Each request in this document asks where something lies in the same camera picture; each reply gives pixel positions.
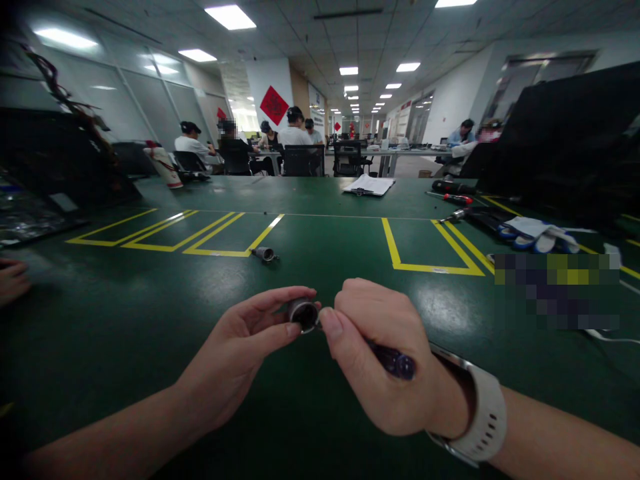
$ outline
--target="right hand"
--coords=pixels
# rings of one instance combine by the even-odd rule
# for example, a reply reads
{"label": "right hand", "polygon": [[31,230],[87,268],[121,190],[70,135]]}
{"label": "right hand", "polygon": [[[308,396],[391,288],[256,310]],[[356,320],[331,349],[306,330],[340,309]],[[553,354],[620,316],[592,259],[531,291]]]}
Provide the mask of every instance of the right hand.
{"label": "right hand", "polygon": [[27,264],[18,260],[0,258],[0,308],[24,295],[31,288],[25,274]]}
{"label": "right hand", "polygon": [[[422,319],[406,295],[349,279],[335,297],[335,310],[323,309],[320,322],[331,356],[380,430],[390,435],[428,430],[448,438],[465,431],[469,416],[462,388],[431,354]],[[415,378],[389,374],[364,338],[413,358]]]}

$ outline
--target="cable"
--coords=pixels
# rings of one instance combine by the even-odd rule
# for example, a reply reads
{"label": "cable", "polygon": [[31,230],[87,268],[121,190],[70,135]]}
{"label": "cable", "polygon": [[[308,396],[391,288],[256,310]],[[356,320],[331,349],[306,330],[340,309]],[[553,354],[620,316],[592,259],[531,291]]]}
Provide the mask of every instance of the cable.
{"label": "cable", "polygon": [[597,338],[598,340],[603,340],[603,341],[623,341],[623,342],[629,342],[629,343],[638,343],[640,344],[640,340],[633,340],[633,339],[610,339],[610,338],[606,338],[603,337],[602,335],[600,335],[600,332],[598,332],[597,330],[592,330],[592,329],[585,329],[585,332],[587,332],[590,336]]}

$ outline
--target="green workbench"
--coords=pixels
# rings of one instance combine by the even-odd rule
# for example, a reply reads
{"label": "green workbench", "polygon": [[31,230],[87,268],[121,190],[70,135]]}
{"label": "green workbench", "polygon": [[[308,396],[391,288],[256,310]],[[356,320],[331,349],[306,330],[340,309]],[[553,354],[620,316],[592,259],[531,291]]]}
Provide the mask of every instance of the green workbench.
{"label": "green workbench", "polygon": [[[6,250],[30,264],[34,282],[0,323],[0,403],[14,403],[5,420],[23,447],[172,384],[230,306],[286,285],[316,288],[332,305],[350,277],[408,294],[430,340],[504,385],[640,443],[637,345],[541,329],[524,307],[505,308],[482,258],[512,250],[466,222],[436,226],[432,219],[455,208],[424,194],[430,180],[400,179],[381,198],[342,193],[351,181],[214,177],[170,191],[143,180],[141,200]],[[584,236],[581,243],[603,251],[597,235]],[[257,244],[280,260],[248,256]],[[624,248],[625,266],[640,271],[640,247]],[[640,287],[640,277],[620,278]],[[640,295],[616,287],[611,308],[621,316],[612,336],[640,338]],[[424,433],[378,431],[316,331],[270,356],[234,418],[157,478],[480,475],[500,476],[457,461]]]}

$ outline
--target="screwdriver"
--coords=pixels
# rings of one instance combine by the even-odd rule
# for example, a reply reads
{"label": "screwdriver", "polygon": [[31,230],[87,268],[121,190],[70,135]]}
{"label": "screwdriver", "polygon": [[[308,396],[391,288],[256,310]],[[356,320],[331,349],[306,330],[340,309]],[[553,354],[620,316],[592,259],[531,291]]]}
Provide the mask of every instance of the screwdriver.
{"label": "screwdriver", "polygon": [[434,195],[436,197],[441,197],[442,200],[455,203],[456,205],[470,205],[473,203],[472,198],[466,197],[464,195],[452,195],[450,193],[445,193],[444,195],[440,195],[439,193],[434,193],[434,192],[425,192],[425,193],[427,195]]}

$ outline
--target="red diamond decoration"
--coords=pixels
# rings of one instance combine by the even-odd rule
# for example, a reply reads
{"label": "red diamond decoration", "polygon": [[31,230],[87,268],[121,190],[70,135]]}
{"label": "red diamond decoration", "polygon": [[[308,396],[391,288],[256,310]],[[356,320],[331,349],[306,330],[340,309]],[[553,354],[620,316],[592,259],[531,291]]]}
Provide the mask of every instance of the red diamond decoration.
{"label": "red diamond decoration", "polygon": [[269,87],[260,108],[267,114],[269,120],[279,125],[289,106],[273,87]]}

